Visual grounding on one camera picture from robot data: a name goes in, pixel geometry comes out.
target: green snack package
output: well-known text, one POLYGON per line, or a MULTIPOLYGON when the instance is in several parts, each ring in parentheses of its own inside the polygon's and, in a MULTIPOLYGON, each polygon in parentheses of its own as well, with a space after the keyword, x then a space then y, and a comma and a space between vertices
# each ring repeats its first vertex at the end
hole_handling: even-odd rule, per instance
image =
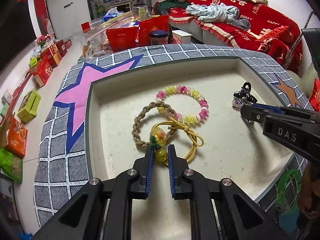
POLYGON ((22 183, 22 158, 0 147, 0 168, 12 179, 22 183))

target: yellow tag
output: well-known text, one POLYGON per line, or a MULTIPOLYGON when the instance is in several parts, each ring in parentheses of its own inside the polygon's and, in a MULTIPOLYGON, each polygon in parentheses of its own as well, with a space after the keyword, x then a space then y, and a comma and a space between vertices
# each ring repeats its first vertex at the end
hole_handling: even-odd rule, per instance
POLYGON ((38 63, 37 58, 36 58, 36 57, 33 57, 33 58, 30 60, 30 68, 32 68, 33 66, 35 66, 37 63, 38 63))

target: bottle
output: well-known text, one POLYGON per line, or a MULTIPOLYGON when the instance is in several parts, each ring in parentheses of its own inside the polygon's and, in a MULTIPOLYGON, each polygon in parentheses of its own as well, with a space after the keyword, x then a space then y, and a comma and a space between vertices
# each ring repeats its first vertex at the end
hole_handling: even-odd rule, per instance
POLYGON ((147 9, 147 10, 146 10, 146 20, 148 20, 148 19, 150 19, 150 18, 151 18, 151 16, 150 16, 149 10, 147 9))
POLYGON ((142 7, 142 8, 139 8, 139 20, 142 22, 146 19, 146 11, 145 9, 142 7))

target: grey checkered tablecloth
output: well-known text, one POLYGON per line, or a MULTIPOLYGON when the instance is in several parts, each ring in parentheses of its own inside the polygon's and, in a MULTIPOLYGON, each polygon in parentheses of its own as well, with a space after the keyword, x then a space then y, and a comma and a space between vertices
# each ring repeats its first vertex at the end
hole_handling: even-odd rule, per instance
MULTIPOLYGON (((278 83, 278 78, 282 79, 287 86, 294 88, 297 99, 305 109, 312 109, 308 99, 286 71, 270 56, 260 52, 201 44, 173 44, 129 49, 96 58, 89 63, 107 69, 138 55, 143 55, 143 57, 137 63, 136 68, 196 57, 239 57, 269 84, 269 88, 284 105, 291 106, 287 95, 274 86, 278 83)), ((83 64, 71 67, 61 83, 59 92, 76 82, 82 67, 83 64)), ((53 106, 43 126, 34 182, 34 202, 40 226, 44 225, 89 179, 84 133, 79 136, 70 152, 66 154, 68 117, 69 108, 53 106)), ((289 168, 297 168, 302 173, 306 164, 307 160, 296 155, 289 164, 289 168)), ((268 190, 259 205, 275 218, 275 186, 271 185, 268 190)), ((292 183, 289 183, 286 194, 288 200, 293 201, 295 194, 292 183)))

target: yellow hair tie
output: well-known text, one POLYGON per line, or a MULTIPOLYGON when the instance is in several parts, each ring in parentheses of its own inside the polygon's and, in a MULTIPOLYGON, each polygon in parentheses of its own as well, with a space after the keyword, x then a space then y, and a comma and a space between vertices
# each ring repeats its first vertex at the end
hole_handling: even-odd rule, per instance
MULTIPOLYGON (((188 135, 190 140, 192 141, 192 147, 189 150, 188 154, 184 157, 184 159, 187 161, 187 163, 191 162, 192 159, 195 157, 196 154, 196 148, 201 147, 204 144, 203 139, 201 136, 197 135, 193 130, 191 130, 187 125, 178 122, 174 118, 170 117, 170 121, 165 121, 165 122, 160 122, 155 124, 150 131, 150 142, 151 142, 151 147, 153 143, 158 143, 160 146, 163 146, 166 143, 166 137, 165 137, 165 132, 160 129, 158 126, 160 125, 170 125, 168 129, 173 129, 173 130, 184 130, 185 133, 188 135), (151 136, 155 137, 156 142, 152 142, 151 136)), ((158 149, 155 151, 155 158, 158 161, 163 161, 166 165, 168 165, 168 155, 167 151, 164 149, 158 149)))

